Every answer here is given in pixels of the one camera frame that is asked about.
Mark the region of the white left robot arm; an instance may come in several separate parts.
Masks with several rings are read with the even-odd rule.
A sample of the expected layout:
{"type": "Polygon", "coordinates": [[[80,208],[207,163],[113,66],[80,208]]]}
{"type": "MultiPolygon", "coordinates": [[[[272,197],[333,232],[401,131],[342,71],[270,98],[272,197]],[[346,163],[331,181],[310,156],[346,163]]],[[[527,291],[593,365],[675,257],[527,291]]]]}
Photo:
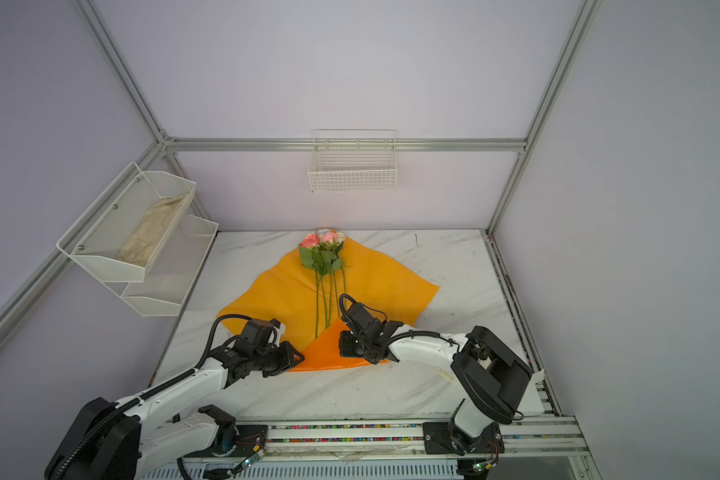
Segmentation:
{"type": "Polygon", "coordinates": [[[243,316],[240,334],[220,345],[210,335],[188,370],[136,394],[84,405],[49,461],[47,479],[137,479],[170,461],[209,451],[229,456],[256,450],[264,436],[245,437],[236,419],[207,397],[246,378],[280,375],[305,357],[283,340],[286,327],[243,316]]]}

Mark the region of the orange wrapping paper sheet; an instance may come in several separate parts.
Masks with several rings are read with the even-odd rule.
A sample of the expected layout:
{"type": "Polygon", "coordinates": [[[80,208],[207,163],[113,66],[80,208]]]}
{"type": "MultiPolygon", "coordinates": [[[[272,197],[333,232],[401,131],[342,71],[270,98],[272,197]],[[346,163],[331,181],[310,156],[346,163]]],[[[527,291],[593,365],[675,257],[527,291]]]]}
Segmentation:
{"type": "Polygon", "coordinates": [[[346,293],[383,318],[413,326],[439,287],[353,239],[344,241],[339,258],[341,268],[319,277],[302,264],[301,252],[292,250],[219,312],[222,324],[230,333],[240,334],[244,321],[232,315],[283,323],[283,339],[305,356],[293,372],[366,366],[368,362],[362,358],[339,354],[339,336],[347,327],[341,320],[338,296],[346,293]]]}

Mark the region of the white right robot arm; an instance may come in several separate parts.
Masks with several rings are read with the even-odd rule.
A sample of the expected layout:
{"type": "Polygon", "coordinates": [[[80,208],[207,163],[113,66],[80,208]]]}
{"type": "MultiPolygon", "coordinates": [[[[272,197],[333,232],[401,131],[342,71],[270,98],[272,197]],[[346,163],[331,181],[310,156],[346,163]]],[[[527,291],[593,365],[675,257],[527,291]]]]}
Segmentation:
{"type": "Polygon", "coordinates": [[[486,327],[475,326],[466,334],[418,329],[379,319],[376,309],[347,294],[339,296],[338,306],[347,327],[339,337],[342,357],[362,358],[373,365],[416,362],[455,378],[463,399],[448,422],[425,428],[431,443],[460,456],[483,447],[499,455],[497,427],[515,421],[526,391],[537,383],[524,360],[486,327]]]}

